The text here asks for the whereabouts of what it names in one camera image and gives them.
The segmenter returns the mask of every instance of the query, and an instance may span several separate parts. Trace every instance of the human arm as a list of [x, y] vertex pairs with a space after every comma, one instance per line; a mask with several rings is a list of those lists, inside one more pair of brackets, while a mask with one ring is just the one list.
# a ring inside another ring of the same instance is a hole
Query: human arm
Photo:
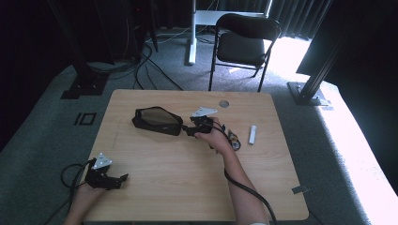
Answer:
[[[218, 118], [213, 118], [214, 126], [219, 127]], [[240, 184], [255, 190], [255, 187], [240, 164], [236, 152], [226, 137], [217, 129], [213, 128], [210, 133], [195, 133], [195, 137], [207, 142], [221, 155], [225, 170]], [[237, 224], [249, 225], [253, 223], [269, 224], [269, 218], [263, 203], [252, 194], [228, 182], [232, 205], [234, 207]]]
[[64, 225], [80, 225], [85, 215], [104, 191], [104, 188], [92, 188], [88, 184], [79, 186]]

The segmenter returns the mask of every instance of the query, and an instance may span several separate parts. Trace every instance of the chair seat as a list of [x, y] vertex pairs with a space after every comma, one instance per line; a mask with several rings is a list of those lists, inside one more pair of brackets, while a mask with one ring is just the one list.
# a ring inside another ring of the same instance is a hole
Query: chair seat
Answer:
[[220, 36], [217, 57], [228, 63], [261, 66], [266, 60], [264, 41], [228, 32]]

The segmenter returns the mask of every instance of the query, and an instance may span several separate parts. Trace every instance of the gray clip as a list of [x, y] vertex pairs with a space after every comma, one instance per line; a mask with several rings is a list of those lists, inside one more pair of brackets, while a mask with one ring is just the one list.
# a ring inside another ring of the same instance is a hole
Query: gray clip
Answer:
[[298, 187], [292, 188], [292, 191], [293, 191], [293, 194], [297, 194], [300, 192], [302, 192], [302, 193], [308, 192], [308, 191], [310, 191], [310, 189], [307, 188], [307, 186], [298, 186]]

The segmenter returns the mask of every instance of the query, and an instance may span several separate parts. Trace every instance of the black chair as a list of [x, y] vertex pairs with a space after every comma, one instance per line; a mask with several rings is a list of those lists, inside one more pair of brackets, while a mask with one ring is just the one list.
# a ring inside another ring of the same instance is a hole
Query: black chair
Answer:
[[[252, 77], [255, 77], [264, 64], [263, 75], [257, 90], [260, 92], [271, 49], [280, 33], [279, 23], [266, 17], [242, 16], [235, 13], [222, 15], [216, 23], [208, 91], [211, 91], [216, 65], [254, 69], [255, 73]], [[264, 40], [270, 41], [267, 51], [264, 49]]]

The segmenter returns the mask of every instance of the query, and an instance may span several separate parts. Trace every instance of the chair backrest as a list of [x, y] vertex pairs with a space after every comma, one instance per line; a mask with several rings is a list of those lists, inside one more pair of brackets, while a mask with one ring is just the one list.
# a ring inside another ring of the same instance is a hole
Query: chair backrest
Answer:
[[243, 16], [236, 13], [222, 15], [216, 23], [217, 33], [220, 28], [230, 30], [245, 38], [261, 38], [274, 41], [281, 34], [277, 21], [266, 17]]

